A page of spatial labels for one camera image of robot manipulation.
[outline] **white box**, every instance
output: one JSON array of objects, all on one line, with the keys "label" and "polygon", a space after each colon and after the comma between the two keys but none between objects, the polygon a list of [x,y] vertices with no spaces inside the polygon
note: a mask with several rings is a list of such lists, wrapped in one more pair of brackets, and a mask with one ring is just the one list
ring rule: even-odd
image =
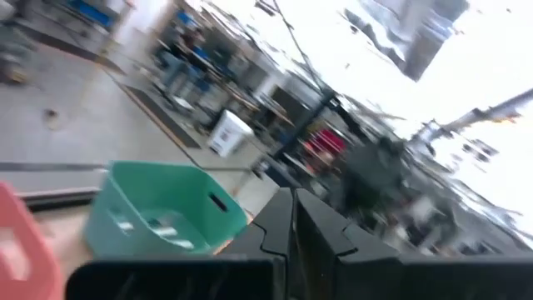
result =
[{"label": "white box", "polygon": [[226,110],[209,137],[207,146],[226,158],[244,138],[251,135],[253,130],[238,116]]}]

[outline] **pink plastic basket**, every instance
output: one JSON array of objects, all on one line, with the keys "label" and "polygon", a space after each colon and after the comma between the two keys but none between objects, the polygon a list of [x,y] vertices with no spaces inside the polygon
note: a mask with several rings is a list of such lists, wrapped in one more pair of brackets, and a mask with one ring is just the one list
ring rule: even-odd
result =
[{"label": "pink plastic basket", "polygon": [[[6,300],[59,300],[61,271],[22,200],[0,182],[0,290]],[[16,276],[20,262],[26,272]]]}]

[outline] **worker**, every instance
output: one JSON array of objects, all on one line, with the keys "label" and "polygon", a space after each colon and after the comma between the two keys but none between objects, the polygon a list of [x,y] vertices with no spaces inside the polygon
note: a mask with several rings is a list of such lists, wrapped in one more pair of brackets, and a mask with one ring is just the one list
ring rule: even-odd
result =
[{"label": "worker", "polygon": [[164,52],[162,54],[167,63],[167,68],[162,78],[156,80],[158,88],[167,92],[172,83],[182,73],[188,75],[192,81],[196,81],[202,75],[196,67],[186,62],[190,53],[195,53],[197,56],[207,59],[207,55],[200,47],[202,42],[202,30],[196,27],[192,30],[187,30],[180,36],[177,45],[171,47],[172,52]]},{"label": "worker", "polygon": [[[183,33],[185,33],[187,29],[195,27],[194,19],[192,18],[191,14],[188,13],[187,10],[184,8],[180,8],[180,10],[177,12],[176,23],[177,23],[176,26],[174,28],[171,28],[172,32],[171,32],[170,40],[167,40],[169,37],[166,34],[165,36],[167,36],[167,38],[161,37],[163,43],[172,45],[175,42],[175,38],[174,38],[176,36],[175,34],[177,34],[178,36],[181,36]],[[166,52],[168,52],[168,49],[165,46],[161,45],[154,52],[154,56],[159,62],[164,64],[165,62],[163,61],[162,56]]]}]

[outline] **gray floor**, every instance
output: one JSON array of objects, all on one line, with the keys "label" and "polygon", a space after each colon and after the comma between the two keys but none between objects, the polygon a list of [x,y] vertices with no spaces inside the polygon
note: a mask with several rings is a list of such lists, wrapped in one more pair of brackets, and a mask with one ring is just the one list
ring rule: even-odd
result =
[{"label": "gray floor", "polygon": [[[72,39],[72,34],[62,34],[64,29],[54,22],[45,18],[41,22],[47,22],[48,33]],[[40,47],[29,85],[0,86],[0,127],[4,128],[0,132],[0,162],[146,160],[196,164],[202,168],[246,168],[262,155],[265,148],[253,141],[227,159],[218,157],[205,149],[206,138],[192,130],[190,134],[203,149],[179,148],[171,142],[119,87],[120,83],[146,84],[134,67],[146,61],[145,47],[139,41],[136,40],[137,52],[125,47],[111,54],[126,76],[102,70],[92,62],[56,49]],[[56,110],[60,118],[47,122],[46,109]],[[210,174],[231,191],[239,184],[243,172]],[[102,176],[101,172],[0,172],[0,180],[11,183],[20,193],[97,187]],[[255,178],[240,189],[236,199],[256,214],[276,190],[277,185],[269,179]]]}]

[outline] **teal plastic basket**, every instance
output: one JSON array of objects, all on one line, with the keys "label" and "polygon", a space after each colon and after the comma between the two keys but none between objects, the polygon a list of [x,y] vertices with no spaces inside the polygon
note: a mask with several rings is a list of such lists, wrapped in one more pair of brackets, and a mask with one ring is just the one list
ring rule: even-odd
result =
[{"label": "teal plastic basket", "polygon": [[213,253],[246,225],[241,207],[197,167],[115,162],[84,236],[97,257]]}]

